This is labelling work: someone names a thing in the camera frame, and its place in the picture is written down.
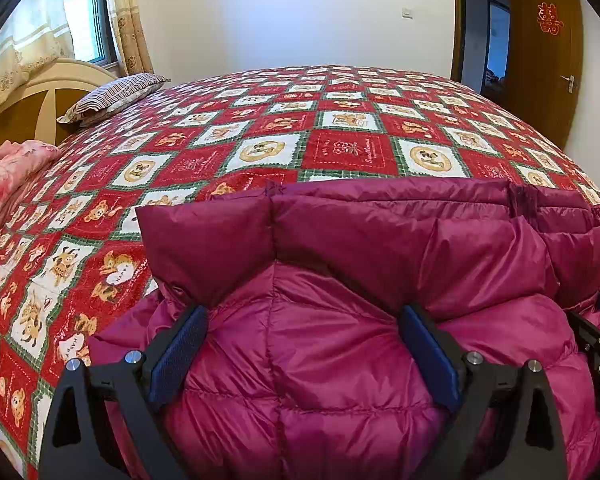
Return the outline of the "cream wooden headboard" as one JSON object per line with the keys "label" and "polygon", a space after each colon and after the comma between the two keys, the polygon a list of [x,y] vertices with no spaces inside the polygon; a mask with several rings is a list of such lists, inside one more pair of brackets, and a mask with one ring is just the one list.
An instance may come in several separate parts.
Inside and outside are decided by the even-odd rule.
{"label": "cream wooden headboard", "polygon": [[0,145],[35,139],[59,145],[79,129],[57,118],[103,84],[117,78],[109,70],[73,58],[58,58],[12,92],[0,106]]}

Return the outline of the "brown wooden door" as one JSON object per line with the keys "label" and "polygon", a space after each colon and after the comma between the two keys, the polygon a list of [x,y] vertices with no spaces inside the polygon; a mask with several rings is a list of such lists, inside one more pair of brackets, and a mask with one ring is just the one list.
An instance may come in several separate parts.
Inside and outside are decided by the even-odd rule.
{"label": "brown wooden door", "polygon": [[[543,34],[538,4],[555,3],[564,22],[559,36]],[[580,0],[509,0],[509,46],[502,107],[542,133],[558,148],[567,144],[583,60]],[[573,94],[560,75],[576,77]]]}

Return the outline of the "magenta puffer jacket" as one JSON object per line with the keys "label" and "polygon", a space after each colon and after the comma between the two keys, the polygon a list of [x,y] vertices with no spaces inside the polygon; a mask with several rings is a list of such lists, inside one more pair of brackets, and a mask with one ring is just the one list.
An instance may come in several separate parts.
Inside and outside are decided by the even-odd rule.
{"label": "magenta puffer jacket", "polygon": [[445,416],[398,334],[418,304],[495,363],[539,360],[568,474],[600,411],[567,321],[600,326],[600,205],[506,180],[270,185],[138,213],[157,289],[90,341],[141,349],[192,304],[209,333],[161,422],[201,479],[405,479]]}

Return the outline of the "red patchwork bear bedspread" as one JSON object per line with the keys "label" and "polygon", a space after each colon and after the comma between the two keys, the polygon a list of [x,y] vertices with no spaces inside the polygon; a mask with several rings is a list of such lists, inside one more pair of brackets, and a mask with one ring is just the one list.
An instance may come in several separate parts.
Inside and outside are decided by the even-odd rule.
{"label": "red patchwork bear bedspread", "polygon": [[600,191],[552,141],[422,73],[320,66],[181,84],[80,132],[0,229],[0,449],[38,476],[62,367],[158,285],[138,213],[333,180],[506,180]]}

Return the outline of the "beige patterned curtain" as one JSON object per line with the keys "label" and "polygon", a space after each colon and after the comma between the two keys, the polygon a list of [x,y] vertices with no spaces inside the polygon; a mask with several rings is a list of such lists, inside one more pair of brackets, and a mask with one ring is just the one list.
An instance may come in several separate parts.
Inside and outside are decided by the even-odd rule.
{"label": "beige patterned curtain", "polygon": [[152,73],[140,8],[136,0],[107,0],[114,50],[123,76]]}

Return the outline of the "striped grey pillow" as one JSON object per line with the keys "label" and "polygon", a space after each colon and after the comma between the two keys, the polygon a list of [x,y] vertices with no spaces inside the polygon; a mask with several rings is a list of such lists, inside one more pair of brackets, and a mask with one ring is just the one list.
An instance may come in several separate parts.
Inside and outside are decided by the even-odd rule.
{"label": "striped grey pillow", "polygon": [[88,127],[125,110],[159,90],[170,79],[151,73],[121,77],[87,93],[56,119],[59,125]]}

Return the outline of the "pink floral pillow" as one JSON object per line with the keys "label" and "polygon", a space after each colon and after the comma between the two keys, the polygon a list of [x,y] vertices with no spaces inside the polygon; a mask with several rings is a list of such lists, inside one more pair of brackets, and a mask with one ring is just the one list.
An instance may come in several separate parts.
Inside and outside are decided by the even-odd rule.
{"label": "pink floral pillow", "polygon": [[5,141],[0,146],[0,229],[23,185],[59,155],[58,146],[39,140]]}

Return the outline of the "red double happiness decal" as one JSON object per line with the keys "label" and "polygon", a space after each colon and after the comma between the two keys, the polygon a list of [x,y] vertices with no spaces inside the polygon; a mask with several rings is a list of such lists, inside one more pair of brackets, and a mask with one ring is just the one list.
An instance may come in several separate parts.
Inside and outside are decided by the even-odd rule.
{"label": "red double happiness decal", "polygon": [[555,3],[543,1],[538,4],[536,22],[543,34],[557,37],[562,32],[564,22],[559,19]]}

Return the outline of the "sheer white curtain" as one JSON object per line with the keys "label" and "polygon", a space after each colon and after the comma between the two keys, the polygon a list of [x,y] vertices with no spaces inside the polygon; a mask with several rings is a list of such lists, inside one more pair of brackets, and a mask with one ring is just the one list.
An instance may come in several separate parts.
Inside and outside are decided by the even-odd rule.
{"label": "sheer white curtain", "polygon": [[64,0],[21,0],[0,30],[0,106],[58,58],[74,58]]}

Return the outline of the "window with blue frame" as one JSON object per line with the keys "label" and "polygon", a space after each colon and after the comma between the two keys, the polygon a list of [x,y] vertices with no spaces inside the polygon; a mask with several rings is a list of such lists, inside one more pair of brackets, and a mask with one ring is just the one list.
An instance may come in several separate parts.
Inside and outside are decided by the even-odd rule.
{"label": "window with blue frame", "polygon": [[113,63],[107,0],[64,0],[64,6],[76,58],[99,66]]}

